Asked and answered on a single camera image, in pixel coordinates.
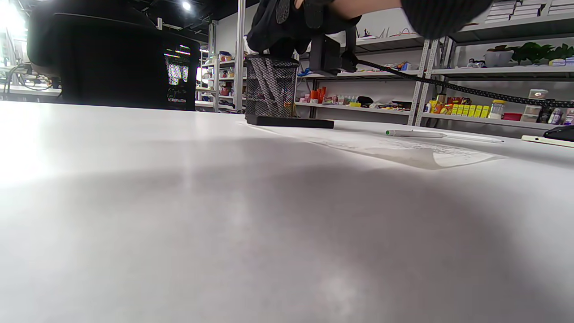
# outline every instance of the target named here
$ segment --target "plastic container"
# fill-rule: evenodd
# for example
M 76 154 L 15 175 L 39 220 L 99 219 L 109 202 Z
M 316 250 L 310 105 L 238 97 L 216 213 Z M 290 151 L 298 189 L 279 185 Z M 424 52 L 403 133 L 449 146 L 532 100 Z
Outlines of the plastic container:
M 540 114 L 540 109 L 542 109 L 541 106 L 537 106 L 537 105 L 527 105 L 524 108 L 524 114 L 528 114 L 530 116 L 537 116 Z
M 502 119 L 504 114 L 504 108 L 506 106 L 506 101 L 503 100 L 493 100 L 490 107 L 490 114 L 488 117 L 490 119 Z
M 538 119 L 538 116 L 527 116 L 526 114 L 524 114 L 522 116 L 522 119 L 520 119 L 520 121 L 524 121 L 524 122 L 536 122 L 536 120 Z
M 513 121 L 520 121 L 522 118 L 522 113 L 505 113 L 503 120 L 513 120 Z
M 529 99 L 544 99 L 548 94 L 548 90 L 542 89 L 531 89 L 530 93 L 528 94 Z

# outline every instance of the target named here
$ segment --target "office chair backrest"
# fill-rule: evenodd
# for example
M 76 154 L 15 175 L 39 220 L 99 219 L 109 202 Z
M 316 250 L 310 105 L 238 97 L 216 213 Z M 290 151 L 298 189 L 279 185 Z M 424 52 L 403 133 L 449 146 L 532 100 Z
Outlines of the office chair backrest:
M 195 76 L 199 43 L 153 27 L 77 14 L 54 15 L 56 64 L 63 100 L 81 105 L 165 109 L 169 46 L 191 49 L 189 74 Z M 195 109 L 195 82 L 186 108 Z

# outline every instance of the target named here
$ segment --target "person's arm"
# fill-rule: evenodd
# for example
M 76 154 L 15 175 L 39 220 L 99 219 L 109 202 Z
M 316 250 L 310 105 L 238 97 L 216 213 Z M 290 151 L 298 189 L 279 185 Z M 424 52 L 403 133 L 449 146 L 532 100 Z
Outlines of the person's arm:
M 336 11 L 341 18 L 352 19 L 366 13 L 400 8 L 401 0 L 335 0 L 331 3 L 331 9 Z

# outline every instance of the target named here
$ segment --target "black cable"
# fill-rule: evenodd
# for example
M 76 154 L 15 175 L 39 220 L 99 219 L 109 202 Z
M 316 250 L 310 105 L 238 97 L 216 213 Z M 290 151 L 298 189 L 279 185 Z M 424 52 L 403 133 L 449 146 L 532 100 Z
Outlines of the black cable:
M 536 106 L 543 106 L 543 107 L 574 108 L 574 102 L 571 102 L 571 101 L 554 101 L 554 100 L 548 100 L 548 99 L 540 100 L 540 99 L 527 99 L 527 98 L 521 98 L 521 97 L 514 97 L 512 95 L 498 94 L 498 93 L 494 93 L 494 92 L 471 89 L 469 87 L 450 84 L 450 83 L 439 81 L 439 80 L 420 78 L 420 77 L 415 76 L 415 75 L 405 74 L 403 72 L 394 70 L 392 68 L 385 67 L 385 66 L 375 64 L 375 63 L 371 63 L 371 62 L 365 61 L 365 60 L 356 60 L 355 62 L 357 64 L 362 64 L 362 65 L 378 68 L 381 71 L 389 72 L 389 73 L 392 73 L 394 75 L 400 76 L 400 77 L 405 78 L 405 79 L 410 79 L 410 80 L 414 80 L 414 81 L 418 81 L 418 82 L 443 86 L 443 87 L 446 87 L 446 88 L 451 89 L 451 90 L 469 93 L 469 94 L 473 94 L 473 95 L 478 95 L 480 97 L 487 97 L 487 98 L 492 98 L 492 99 L 496 99 L 496 100 L 504 100 L 504 101 L 520 103 L 520 104 L 524 104 L 524 105 L 536 105 Z

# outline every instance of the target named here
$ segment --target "black device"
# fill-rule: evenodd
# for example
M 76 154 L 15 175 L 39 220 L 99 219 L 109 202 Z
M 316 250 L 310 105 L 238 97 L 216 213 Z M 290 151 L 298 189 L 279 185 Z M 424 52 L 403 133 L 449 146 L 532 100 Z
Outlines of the black device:
M 574 125 L 559 126 L 544 133 L 544 138 L 574 141 Z

